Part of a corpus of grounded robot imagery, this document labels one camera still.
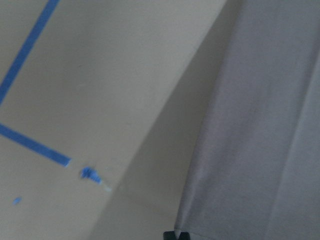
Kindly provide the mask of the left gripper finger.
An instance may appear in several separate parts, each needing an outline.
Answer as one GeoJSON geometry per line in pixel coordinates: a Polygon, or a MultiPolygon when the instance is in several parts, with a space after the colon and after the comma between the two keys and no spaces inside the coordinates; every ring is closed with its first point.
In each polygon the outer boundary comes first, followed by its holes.
{"type": "Polygon", "coordinates": [[[163,240],[178,240],[179,238],[176,236],[174,231],[165,231],[163,233],[163,240]]]}

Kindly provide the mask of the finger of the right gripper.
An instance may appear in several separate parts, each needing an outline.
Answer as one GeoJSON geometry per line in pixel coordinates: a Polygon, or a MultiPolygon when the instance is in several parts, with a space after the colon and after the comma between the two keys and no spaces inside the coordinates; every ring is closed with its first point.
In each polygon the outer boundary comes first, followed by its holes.
{"type": "Polygon", "coordinates": [[[181,232],[179,240],[190,240],[190,234],[188,232],[181,232]]]}

